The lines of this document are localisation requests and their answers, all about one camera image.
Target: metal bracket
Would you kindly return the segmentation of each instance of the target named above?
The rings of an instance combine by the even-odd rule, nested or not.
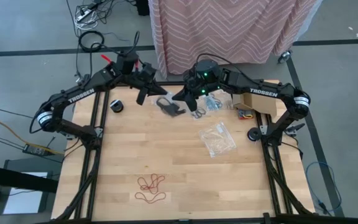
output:
[[[103,137],[103,128],[95,128],[94,131],[96,131],[97,137]]]
[[[267,133],[267,125],[261,125],[259,126],[259,129],[262,135],[265,135]]]
[[[288,136],[291,136],[291,137],[296,137],[296,130],[293,130],[293,131],[285,131],[285,134],[288,135]]]
[[[74,134],[68,134],[64,131],[60,131],[60,134],[64,135],[66,137],[67,140],[71,141],[77,138],[77,136],[75,136]]]

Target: cart wheel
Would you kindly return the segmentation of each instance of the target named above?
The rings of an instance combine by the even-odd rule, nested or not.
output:
[[[278,58],[278,63],[284,63],[291,58],[292,50],[287,50]]]

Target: yellow cable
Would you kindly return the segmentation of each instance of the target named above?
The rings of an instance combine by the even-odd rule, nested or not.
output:
[[[7,128],[13,135],[15,135],[15,137],[17,137],[18,139],[20,139],[22,142],[28,144],[29,146],[34,146],[34,147],[37,147],[37,148],[40,148],[40,149],[43,149],[45,151],[48,151],[48,152],[51,152],[51,153],[54,153],[54,154],[61,154],[61,155],[64,155],[64,153],[62,152],[57,152],[57,151],[54,151],[52,149],[48,149],[47,147],[43,147],[43,146],[40,146],[40,145],[37,145],[37,144],[32,144],[32,143],[29,143],[28,141],[22,139],[20,136],[18,136],[8,125],[0,122],[0,125],[4,126],[5,128]]]

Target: caster wheel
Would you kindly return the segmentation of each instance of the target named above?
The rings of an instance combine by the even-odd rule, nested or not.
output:
[[[259,128],[251,128],[247,135],[249,140],[258,141],[262,137],[262,132],[260,132]]]
[[[287,50],[278,58],[278,63],[284,63],[291,58],[292,50]]]

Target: blue cable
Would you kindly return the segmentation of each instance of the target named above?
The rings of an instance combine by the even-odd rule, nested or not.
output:
[[[312,163],[309,164],[309,165],[307,166],[307,168],[306,168],[306,181],[308,182],[310,192],[313,194],[313,196],[314,196],[315,198],[317,198],[317,202],[318,202],[319,204],[321,204],[321,203],[323,203],[323,202],[320,201],[320,199],[317,197],[317,195],[315,194],[315,192],[314,192],[313,189],[311,188],[311,185],[310,185],[310,182],[309,182],[309,177],[308,177],[309,168],[310,168],[312,165],[314,165],[314,164],[322,164],[322,165],[325,165],[326,167],[328,167],[328,169],[330,170],[330,172],[331,172],[332,175],[333,175],[333,183],[334,183],[335,191],[337,192],[338,197],[339,197],[339,204],[338,204],[338,206],[337,206],[336,208],[333,208],[333,209],[327,210],[327,211],[328,211],[328,212],[334,212],[334,211],[336,211],[337,209],[339,209],[339,208],[341,207],[341,205],[342,205],[342,196],[341,196],[341,194],[339,193],[338,188],[336,187],[336,183],[335,183],[335,173],[334,173],[334,169],[333,169],[331,166],[329,166],[327,163],[325,163],[325,162],[312,162]]]

